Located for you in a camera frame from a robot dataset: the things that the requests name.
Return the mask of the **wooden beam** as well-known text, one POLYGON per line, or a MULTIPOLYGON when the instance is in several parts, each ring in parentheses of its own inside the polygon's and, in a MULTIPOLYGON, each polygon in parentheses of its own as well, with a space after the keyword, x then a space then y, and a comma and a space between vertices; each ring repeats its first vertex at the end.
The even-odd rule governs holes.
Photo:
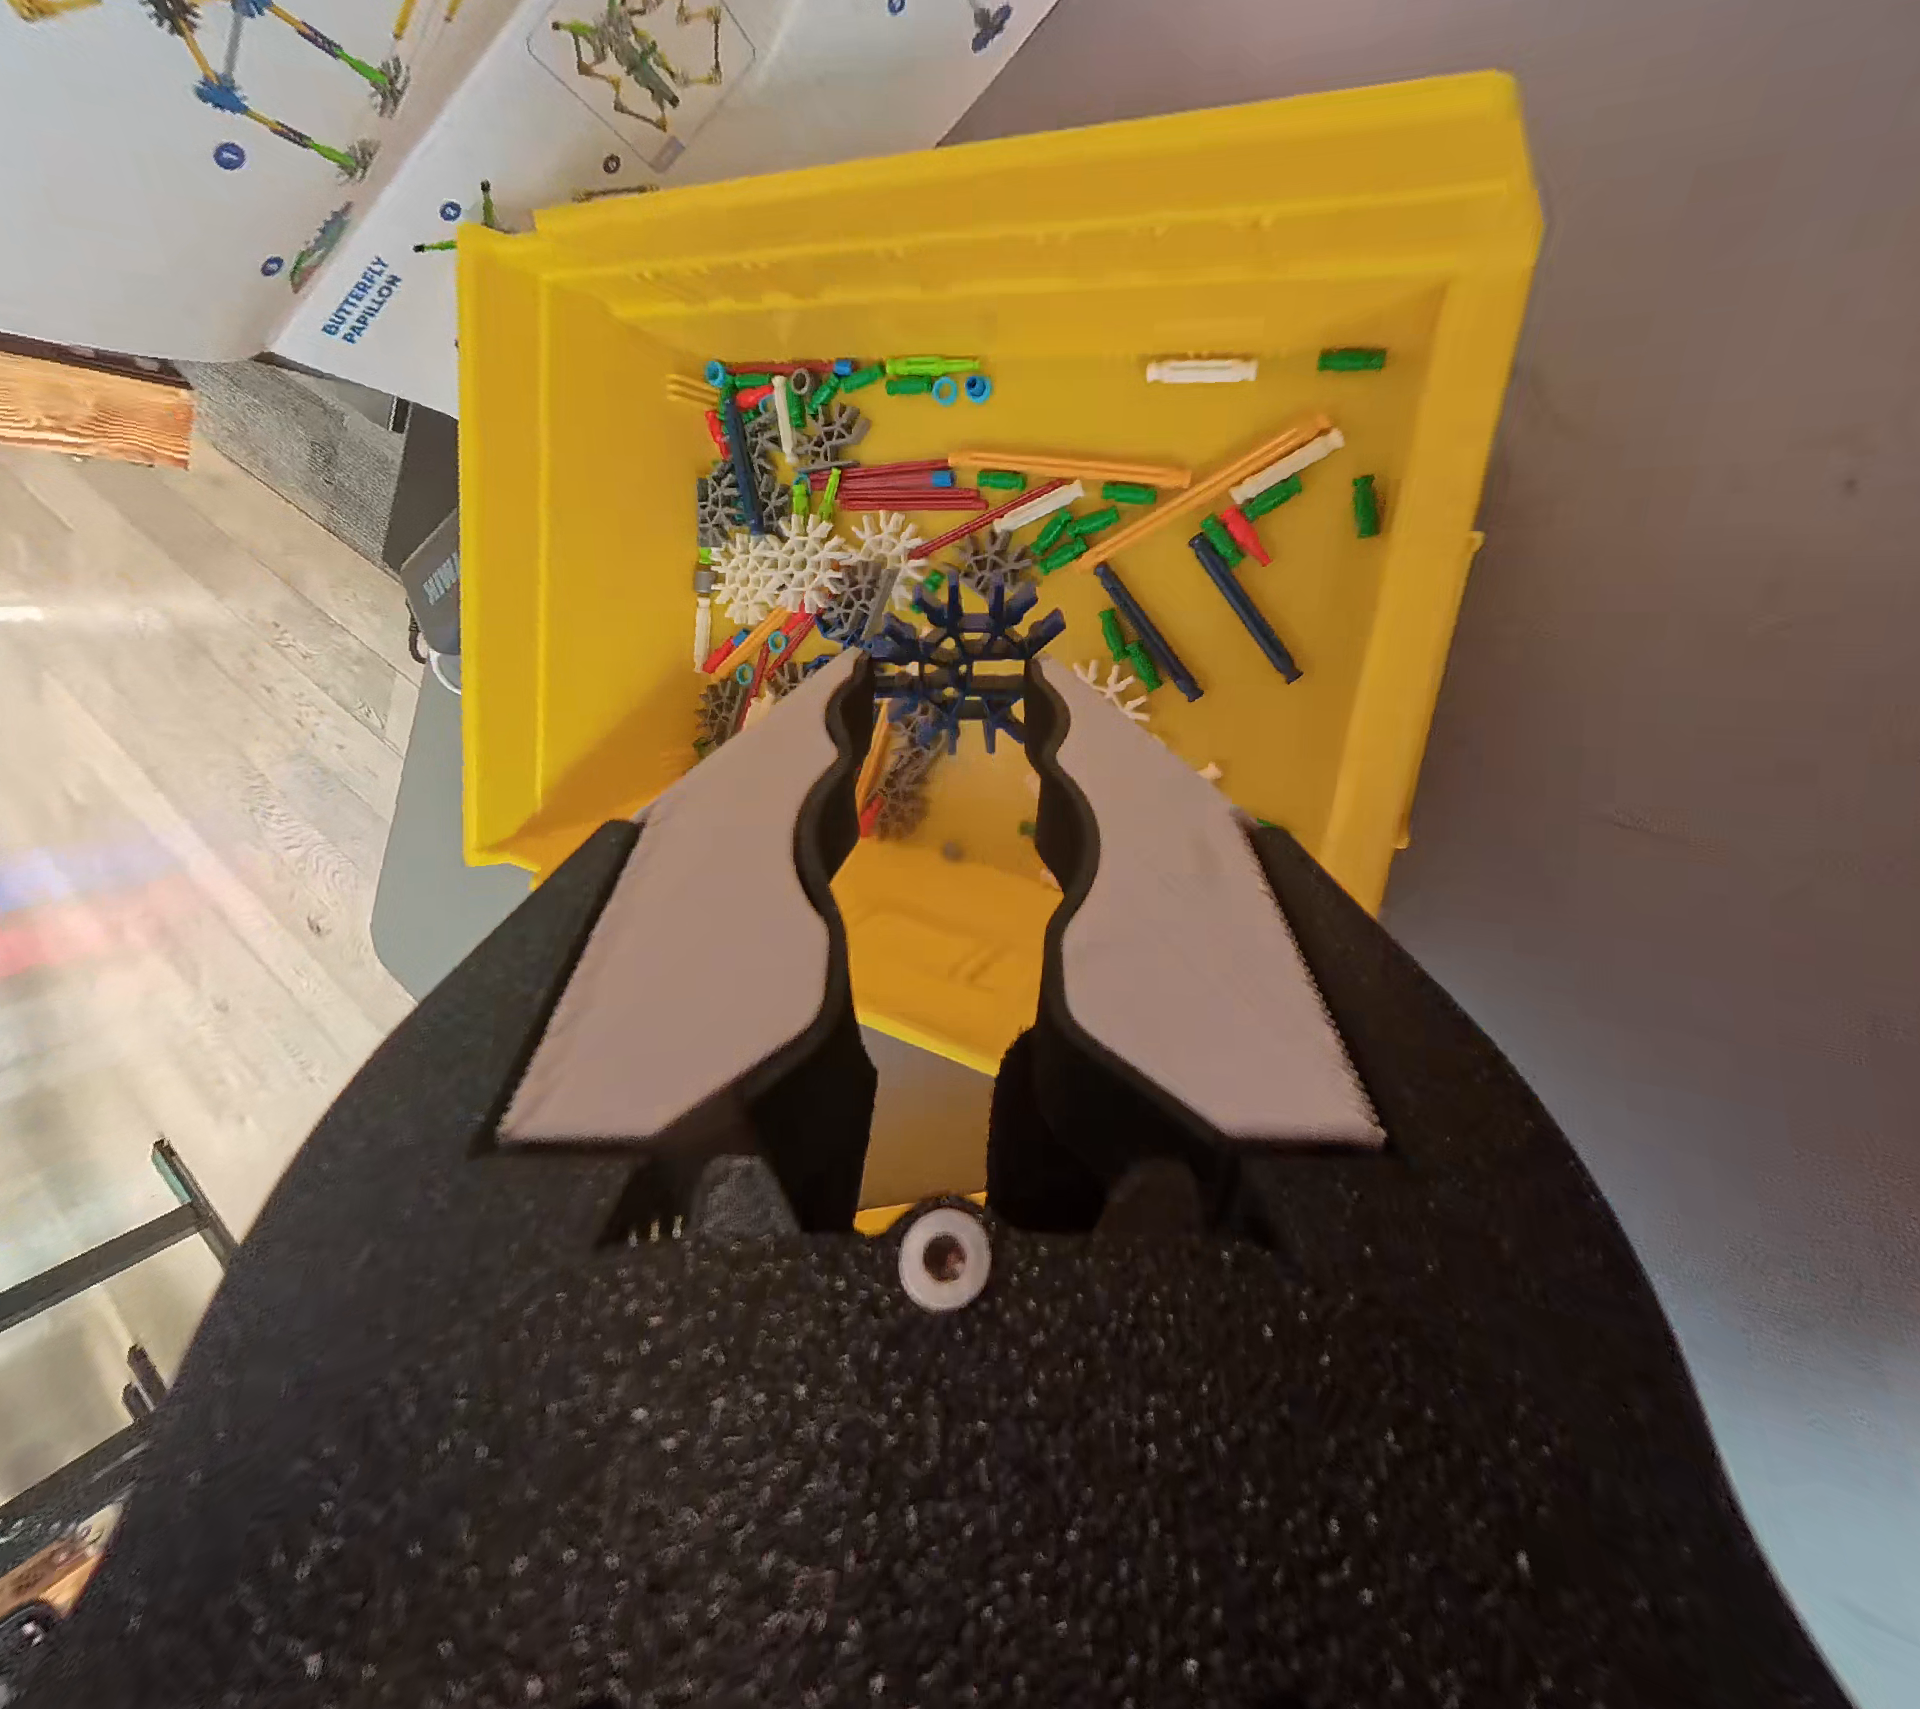
POLYGON ((191 383, 161 358, 2 336, 2 446, 187 472, 191 383))

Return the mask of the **pile of toy building pieces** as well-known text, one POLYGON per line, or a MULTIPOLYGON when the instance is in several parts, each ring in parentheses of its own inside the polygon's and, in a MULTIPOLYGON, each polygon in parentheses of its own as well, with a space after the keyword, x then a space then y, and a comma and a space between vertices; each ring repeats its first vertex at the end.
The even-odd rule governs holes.
MULTIPOLYGON (((1150 541, 1175 541, 1201 569, 1199 606, 1295 685, 1306 662, 1239 571, 1271 569, 1280 540, 1264 531, 1308 473, 1345 449, 1344 429, 1314 415, 1243 456, 1201 492, 1194 458, 1113 449, 963 446, 875 458, 863 400, 992 400, 975 358, 888 358, 709 364, 716 464, 696 484, 694 667, 703 680, 694 726, 709 755, 771 704, 827 664, 832 649, 876 641, 889 612, 908 614, 918 584, 948 583, 982 610, 1006 584, 1033 584, 1035 612, 1062 610, 1073 671, 1130 720, 1164 736, 1156 701, 1199 701, 1198 664, 1175 664, 1169 619, 1116 575, 1150 541)), ((963 750, 985 754, 965 731, 963 750)), ((929 789, 958 755, 929 755, 876 704, 876 733, 856 778, 860 831, 905 842, 922 831, 929 789)))

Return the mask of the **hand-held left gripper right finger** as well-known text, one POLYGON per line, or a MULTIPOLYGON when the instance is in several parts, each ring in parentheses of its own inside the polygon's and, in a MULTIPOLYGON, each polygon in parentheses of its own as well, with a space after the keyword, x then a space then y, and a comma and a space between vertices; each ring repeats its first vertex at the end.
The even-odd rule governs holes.
POLYGON ((1252 819, 1073 671, 1025 671, 1062 889, 1009 1048, 987 1208, 1033 1232, 1247 1232, 1273 1151, 1387 1142, 1252 819))

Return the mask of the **black metal frame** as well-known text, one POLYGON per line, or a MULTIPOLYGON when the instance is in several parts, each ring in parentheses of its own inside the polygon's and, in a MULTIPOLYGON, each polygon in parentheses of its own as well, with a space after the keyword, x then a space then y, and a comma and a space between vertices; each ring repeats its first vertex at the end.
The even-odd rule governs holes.
MULTIPOLYGON (((224 1273, 239 1244, 224 1211, 209 1198, 204 1182, 166 1136, 151 1142, 151 1169, 168 1195, 168 1205, 107 1240, 65 1256, 60 1263, 36 1269, 2 1288, 2 1336, 36 1325, 45 1316, 64 1314, 70 1303, 118 1283, 125 1273, 157 1263, 180 1244, 201 1244, 224 1273)), ((36 1511, 76 1500, 79 1490, 122 1471, 148 1442, 157 1408, 168 1382, 151 1350, 131 1337, 123 1353, 122 1411, 123 1422, 65 1458, 51 1461, 44 1476, 23 1482, 6 1475, 6 1515, 36 1511)))

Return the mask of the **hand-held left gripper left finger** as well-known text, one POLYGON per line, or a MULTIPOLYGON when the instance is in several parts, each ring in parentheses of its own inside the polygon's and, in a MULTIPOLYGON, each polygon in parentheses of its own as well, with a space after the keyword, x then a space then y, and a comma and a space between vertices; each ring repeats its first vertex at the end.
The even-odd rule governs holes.
POLYGON ((830 658, 632 828, 496 1119, 508 1151, 624 1151, 643 1216, 754 1157, 803 1232, 850 1232, 876 1103, 834 877, 860 842, 875 664, 830 658))

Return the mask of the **yellow plastic bin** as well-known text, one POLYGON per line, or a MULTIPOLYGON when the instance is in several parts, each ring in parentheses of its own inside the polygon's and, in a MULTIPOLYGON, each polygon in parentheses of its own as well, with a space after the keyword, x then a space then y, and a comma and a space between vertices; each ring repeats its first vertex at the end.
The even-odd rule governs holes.
MULTIPOLYGON (((1460 1210, 1558 1133, 1374 920, 1404 843, 1543 236, 1501 73, 1330 90, 821 165, 477 236, 459 271, 466 847, 613 879, 638 814, 709 755, 689 652, 709 431, 701 363, 961 349, 982 406, 875 397, 875 458, 963 446, 1194 458, 1201 492, 1314 415, 1345 449, 1239 571, 1297 647, 1285 685, 1201 606, 1175 541, 1116 575, 1199 701, 1164 746, 1256 823, 1259 861, 1370 1095, 1379 1151, 1273 1151, 1247 1234, 1460 1210)), ((992 1072, 1039 1009, 1062 889, 1029 744, 968 746, 922 831, 834 879, 852 1005, 992 1072)))

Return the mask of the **grey desk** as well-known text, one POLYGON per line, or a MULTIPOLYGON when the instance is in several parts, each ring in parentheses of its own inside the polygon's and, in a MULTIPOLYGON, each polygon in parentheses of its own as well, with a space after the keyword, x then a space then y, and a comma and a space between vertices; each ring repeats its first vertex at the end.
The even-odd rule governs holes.
POLYGON ((1468 68, 1547 236, 1387 922, 1914 1704, 1914 0, 1062 0, 948 141, 1468 68))

